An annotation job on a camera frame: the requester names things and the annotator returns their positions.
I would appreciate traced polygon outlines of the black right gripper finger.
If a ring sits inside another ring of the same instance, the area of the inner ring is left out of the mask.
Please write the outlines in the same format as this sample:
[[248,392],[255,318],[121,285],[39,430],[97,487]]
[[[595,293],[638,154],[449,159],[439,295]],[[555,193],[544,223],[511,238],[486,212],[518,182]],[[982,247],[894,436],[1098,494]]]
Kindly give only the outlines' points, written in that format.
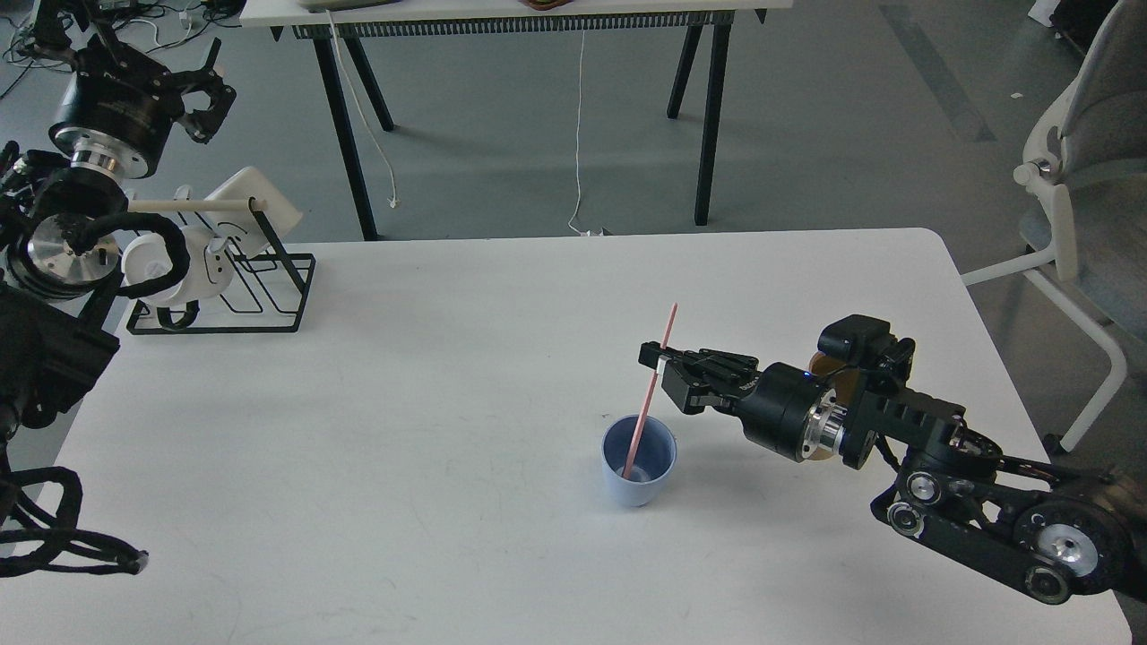
[[749,384],[760,374],[759,360],[742,353],[713,348],[676,350],[657,342],[643,342],[639,348],[639,364],[654,368],[660,375],[676,373],[685,383]]
[[662,389],[684,414],[700,414],[712,407],[721,414],[738,415],[743,401],[756,391],[762,375],[762,372],[729,375],[668,372],[662,379]]

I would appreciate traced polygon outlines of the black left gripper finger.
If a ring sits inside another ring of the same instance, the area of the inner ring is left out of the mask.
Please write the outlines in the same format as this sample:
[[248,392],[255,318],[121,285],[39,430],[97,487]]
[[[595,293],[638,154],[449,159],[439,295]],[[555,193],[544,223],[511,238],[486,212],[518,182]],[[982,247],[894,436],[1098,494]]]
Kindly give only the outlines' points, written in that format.
[[203,62],[197,69],[177,71],[169,75],[169,90],[178,98],[196,93],[205,93],[208,98],[227,98],[227,86],[223,81],[221,73],[216,71],[216,62],[221,49],[221,40],[213,38],[209,45]]
[[186,110],[179,117],[179,123],[193,142],[208,143],[221,129],[237,94],[223,79],[198,81],[181,91],[184,98],[189,94],[204,94],[208,106]]

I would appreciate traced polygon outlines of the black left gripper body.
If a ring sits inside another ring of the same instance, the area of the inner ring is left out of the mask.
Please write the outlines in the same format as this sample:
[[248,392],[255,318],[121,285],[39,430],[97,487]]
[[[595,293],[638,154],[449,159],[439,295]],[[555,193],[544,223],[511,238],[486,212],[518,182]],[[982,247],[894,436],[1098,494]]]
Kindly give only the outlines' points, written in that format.
[[101,42],[89,42],[75,57],[78,68],[62,98],[48,135],[58,151],[71,155],[83,142],[101,142],[120,151],[127,178],[148,178],[175,121],[184,98],[154,81],[167,68],[145,53],[124,47],[116,59]]

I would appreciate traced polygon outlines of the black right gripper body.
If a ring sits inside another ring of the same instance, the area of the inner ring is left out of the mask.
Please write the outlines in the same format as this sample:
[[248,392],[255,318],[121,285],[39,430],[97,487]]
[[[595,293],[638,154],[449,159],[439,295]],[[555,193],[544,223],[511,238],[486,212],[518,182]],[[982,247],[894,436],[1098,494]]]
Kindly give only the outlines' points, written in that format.
[[845,415],[832,384],[780,363],[763,370],[754,390],[735,404],[746,440],[794,463],[837,454]]

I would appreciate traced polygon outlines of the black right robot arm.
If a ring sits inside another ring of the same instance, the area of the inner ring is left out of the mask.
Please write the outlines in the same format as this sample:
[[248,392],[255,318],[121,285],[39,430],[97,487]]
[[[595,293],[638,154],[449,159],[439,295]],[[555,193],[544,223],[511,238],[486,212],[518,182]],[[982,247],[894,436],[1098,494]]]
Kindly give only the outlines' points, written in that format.
[[896,477],[872,514],[936,554],[1044,604],[1110,590],[1144,600],[1144,485],[1005,454],[963,407],[907,388],[910,339],[818,350],[829,363],[818,371],[655,341],[639,362],[664,370],[685,414],[734,417],[746,440],[791,461],[824,451],[860,469],[877,450]]

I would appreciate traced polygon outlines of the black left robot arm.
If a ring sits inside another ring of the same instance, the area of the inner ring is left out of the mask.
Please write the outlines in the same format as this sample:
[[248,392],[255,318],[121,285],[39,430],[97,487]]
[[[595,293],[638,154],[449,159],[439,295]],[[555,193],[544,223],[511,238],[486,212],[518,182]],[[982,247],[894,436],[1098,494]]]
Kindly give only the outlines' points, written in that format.
[[151,297],[187,277],[184,232],[132,210],[123,189],[159,166],[180,125],[206,143],[235,92],[216,69],[171,71],[114,34],[75,49],[65,34],[33,36],[28,57],[73,71],[49,135],[53,150],[3,146],[3,446],[50,426],[97,384],[119,349],[103,328],[115,300]]

